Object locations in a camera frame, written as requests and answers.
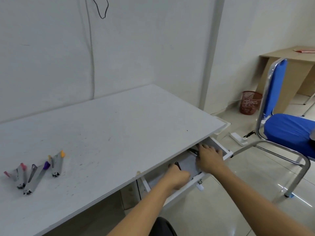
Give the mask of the orange-handled nail clipper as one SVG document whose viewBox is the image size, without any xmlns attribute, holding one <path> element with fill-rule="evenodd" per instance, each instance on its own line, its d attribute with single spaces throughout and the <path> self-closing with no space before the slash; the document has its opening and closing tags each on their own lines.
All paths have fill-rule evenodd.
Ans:
<svg viewBox="0 0 315 236">
<path fill-rule="evenodd" d="M 51 174 L 53 178 L 58 178 L 62 174 L 63 162 L 66 154 L 61 150 L 56 155 L 48 155 L 49 163 L 51 165 Z"/>
</svg>

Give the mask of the light wooden desk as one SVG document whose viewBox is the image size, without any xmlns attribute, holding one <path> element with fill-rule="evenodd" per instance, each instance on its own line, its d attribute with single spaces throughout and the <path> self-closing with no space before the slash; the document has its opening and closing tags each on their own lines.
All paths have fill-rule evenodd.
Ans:
<svg viewBox="0 0 315 236">
<path fill-rule="evenodd" d="M 260 94 L 263 93 L 271 64 L 281 58 L 287 59 L 287 68 L 281 93 L 274 109 L 274 113 L 276 114 L 285 112 L 289 103 L 293 100 L 305 78 L 315 65 L 315 53 L 299 53 L 296 50 L 315 50 L 315 46 L 295 46 L 260 55 L 262 58 L 268 58 L 256 88 L 256 92 Z"/>
</svg>

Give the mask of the red mesh wastebasket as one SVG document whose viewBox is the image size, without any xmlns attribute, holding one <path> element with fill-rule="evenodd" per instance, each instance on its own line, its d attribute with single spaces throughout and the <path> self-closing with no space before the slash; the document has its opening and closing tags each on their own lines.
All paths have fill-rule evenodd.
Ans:
<svg viewBox="0 0 315 236">
<path fill-rule="evenodd" d="M 260 107 L 263 95 L 255 91 L 243 91 L 239 107 L 243 115 L 253 115 Z"/>
</svg>

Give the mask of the person's left forearm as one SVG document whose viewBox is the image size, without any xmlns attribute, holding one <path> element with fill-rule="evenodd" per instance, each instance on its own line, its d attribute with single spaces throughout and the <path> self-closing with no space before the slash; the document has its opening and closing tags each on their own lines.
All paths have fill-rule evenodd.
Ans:
<svg viewBox="0 0 315 236">
<path fill-rule="evenodd" d="M 149 236 L 172 188 L 158 183 L 107 236 Z"/>
</svg>

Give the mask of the white desk drawer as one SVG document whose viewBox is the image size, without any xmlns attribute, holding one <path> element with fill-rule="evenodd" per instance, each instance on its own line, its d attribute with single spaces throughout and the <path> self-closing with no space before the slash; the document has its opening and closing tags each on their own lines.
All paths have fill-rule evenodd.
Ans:
<svg viewBox="0 0 315 236">
<path fill-rule="evenodd" d="M 156 169 L 150 171 L 148 174 L 141 177 L 137 180 L 139 184 L 139 193 L 140 198 L 144 198 L 147 193 L 149 193 L 152 188 L 159 182 L 163 177 L 165 172 L 168 170 L 170 164 L 177 164 L 181 170 L 188 171 L 190 173 L 189 182 L 180 188 L 179 190 L 174 190 L 172 194 L 167 198 L 166 202 L 163 205 L 163 209 L 166 209 L 169 206 L 174 205 L 181 198 L 185 197 L 191 190 L 198 188 L 200 191 L 203 190 L 203 180 L 210 176 L 210 174 L 202 172 L 196 165 L 196 157 L 190 150 L 177 155 L 172 158 L 170 161 L 162 164 Z"/>
</svg>

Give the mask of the person's right hand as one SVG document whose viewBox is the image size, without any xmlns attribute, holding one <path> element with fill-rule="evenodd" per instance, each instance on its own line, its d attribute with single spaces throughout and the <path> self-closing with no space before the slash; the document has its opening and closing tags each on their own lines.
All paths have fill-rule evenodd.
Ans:
<svg viewBox="0 0 315 236">
<path fill-rule="evenodd" d="M 211 175 L 218 175 L 227 169 L 223 160 L 223 152 L 221 150 L 221 157 L 196 157 L 196 165 L 205 173 Z"/>
</svg>

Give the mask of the person's left hand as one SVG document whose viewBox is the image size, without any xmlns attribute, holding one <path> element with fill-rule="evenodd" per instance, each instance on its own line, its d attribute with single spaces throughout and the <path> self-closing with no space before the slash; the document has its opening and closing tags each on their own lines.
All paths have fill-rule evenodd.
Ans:
<svg viewBox="0 0 315 236">
<path fill-rule="evenodd" d="M 180 170 L 175 164 L 170 165 L 164 179 L 172 190 L 179 190 L 190 181 L 190 172 Z"/>
</svg>

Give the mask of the person's right forearm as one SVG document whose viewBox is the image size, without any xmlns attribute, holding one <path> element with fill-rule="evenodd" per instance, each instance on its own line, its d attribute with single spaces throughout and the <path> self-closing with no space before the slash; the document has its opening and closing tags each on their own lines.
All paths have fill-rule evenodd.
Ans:
<svg viewBox="0 0 315 236">
<path fill-rule="evenodd" d="M 237 177 L 227 166 L 211 170 L 256 236 L 315 236 Z"/>
</svg>

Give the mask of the blue padded metal chair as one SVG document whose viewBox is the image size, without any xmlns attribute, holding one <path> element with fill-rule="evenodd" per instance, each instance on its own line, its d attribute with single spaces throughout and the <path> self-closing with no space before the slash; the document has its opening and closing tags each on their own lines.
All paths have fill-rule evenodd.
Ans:
<svg viewBox="0 0 315 236">
<path fill-rule="evenodd" d="M 291 198 L 294 195 L 293 191 L 308 172 L 311 162 L 315 162 L 315 148 L 310 145 L 310 135 L 315 130 L 315 121 L 288 114 L 275 114 L 273 112 L 280 96 L 287 65 L 287 59 L 280 58 L 273 62 L 268 70 L 257 123 L 254 129 L 254 133 L 259 140 L 237 150 L 231 157 L 255 147 L 301 167 L 299 174 L 284 193 L 286 198 Z M 304 160 L 305 164 L 265 149 L 259 146 L 261 143 L 267 143 L 293 153 L 299 157 L 299 160 Z"/>
</svg>

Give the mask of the white power strip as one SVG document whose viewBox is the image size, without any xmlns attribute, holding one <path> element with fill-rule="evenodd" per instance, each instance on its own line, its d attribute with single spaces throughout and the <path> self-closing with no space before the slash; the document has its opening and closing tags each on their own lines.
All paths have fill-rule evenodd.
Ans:
<svg viewBox="0 0 315 236">
<path fill-rule="evenodd" d="M 229 136 L 236 142 L 238 145 L 244 147 L 248 144 L 247 137 L 241 137 L 236 132 L 229 133 Z"/>
</svg>

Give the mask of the pink-handled nail clipper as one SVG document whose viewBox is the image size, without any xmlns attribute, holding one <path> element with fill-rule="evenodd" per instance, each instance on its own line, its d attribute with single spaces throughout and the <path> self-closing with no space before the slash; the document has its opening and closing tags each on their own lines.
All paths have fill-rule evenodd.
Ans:
<svg viewBox="0 0 315 236">
<path fill-rule="evenodd" d="M 20 163 L 20 165 L 12 171 L 4 171 L 3 173 L 13 180 L 17 189 L 23 190 L 27 183 L 26 170 L 27 166 L 24 163 Z"/>
</svg>

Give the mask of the person's black clothing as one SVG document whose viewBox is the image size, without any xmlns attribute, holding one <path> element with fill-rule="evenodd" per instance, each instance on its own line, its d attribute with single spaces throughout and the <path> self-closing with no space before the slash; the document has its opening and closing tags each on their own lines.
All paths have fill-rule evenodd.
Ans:
<svg viewBox="0 0 315 236">
<path fill-rule="evenodd" d="M 178 236 L 171 224 L 163 217 L 158 217 L 149 236 Z"/>
</svg>

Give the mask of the purple-handled nail clipper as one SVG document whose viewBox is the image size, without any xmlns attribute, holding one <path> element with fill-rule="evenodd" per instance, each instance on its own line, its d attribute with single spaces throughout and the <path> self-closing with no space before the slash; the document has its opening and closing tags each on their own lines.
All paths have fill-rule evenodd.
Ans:
<svg viewBox="0 0 315 236">
<path fill-rule="evenodd" d="M 40 166 L 32 164 L 29 178 L 23 190 L 23 195 L 31 195 L 34 193 L 49 167 L 50 163 L 48 161 L 45 161 Z"/>
</svg>

